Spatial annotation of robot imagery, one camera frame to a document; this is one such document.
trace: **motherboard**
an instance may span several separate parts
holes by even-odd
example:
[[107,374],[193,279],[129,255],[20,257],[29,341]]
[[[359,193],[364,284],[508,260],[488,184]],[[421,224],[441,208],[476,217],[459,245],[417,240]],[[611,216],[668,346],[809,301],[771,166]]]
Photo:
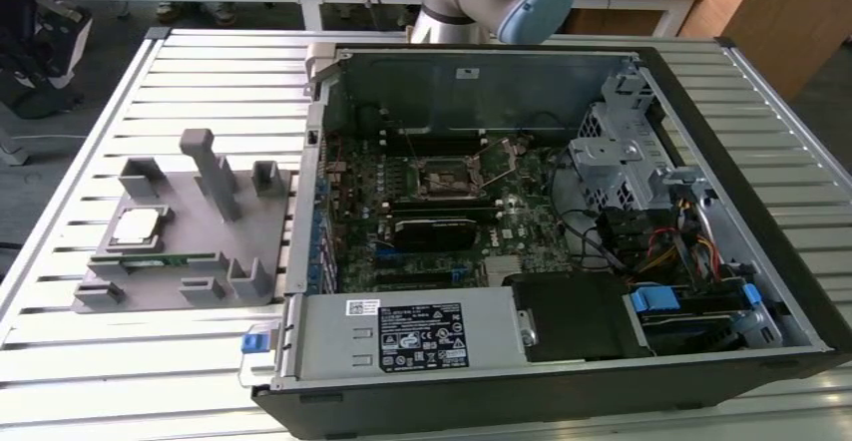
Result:
[[571,270],[548,192],[560,149],[525,134],[329,137],[333,291],[489,286]]

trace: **blue drive latch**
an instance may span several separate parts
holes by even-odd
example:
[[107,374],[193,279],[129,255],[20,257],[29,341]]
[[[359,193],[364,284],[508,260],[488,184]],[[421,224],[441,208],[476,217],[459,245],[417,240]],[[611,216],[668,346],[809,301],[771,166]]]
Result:
[[643,286],[631,295],[637,313],[665,309],[680,309],[677,296],[671,286]]
[[269,351],[272,333],[247,333],[243,335],[243,354],[264,353]]

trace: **desk leg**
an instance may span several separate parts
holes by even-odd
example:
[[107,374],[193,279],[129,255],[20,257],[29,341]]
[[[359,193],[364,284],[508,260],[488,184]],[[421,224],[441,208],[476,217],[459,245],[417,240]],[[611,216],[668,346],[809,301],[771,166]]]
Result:
[[668,0],[668,8],[653,29],[653,37],[677,37],[695,0]]
[[12,140],[5,130],[0,128],[0,160],[3,160],[11,167],[17,167],[27,163],[29,154],[24,151],[24,148]]
[[323,32],[323,13],[320,11],[323,0],[299,0],[299,3],[303,6],[305,30]]

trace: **barcode sticker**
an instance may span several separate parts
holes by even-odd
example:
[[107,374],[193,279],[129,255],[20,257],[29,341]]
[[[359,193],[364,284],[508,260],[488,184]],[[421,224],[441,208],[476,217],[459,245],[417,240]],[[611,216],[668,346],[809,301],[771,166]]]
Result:
[[376,316],[381,305],[380,299],[348,299],[347,316]]

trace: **yellow wire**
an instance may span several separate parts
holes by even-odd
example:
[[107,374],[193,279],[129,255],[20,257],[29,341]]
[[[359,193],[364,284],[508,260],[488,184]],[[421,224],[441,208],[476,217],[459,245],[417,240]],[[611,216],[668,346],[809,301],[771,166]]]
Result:
[[639,271],[643,273],[644,271],[652,269],[655,266],[659,266],[661,263],[668,261],[675,255],[675,247],[669,248],[668,251],[661,254],[649,264],[644,266],[644,268]]

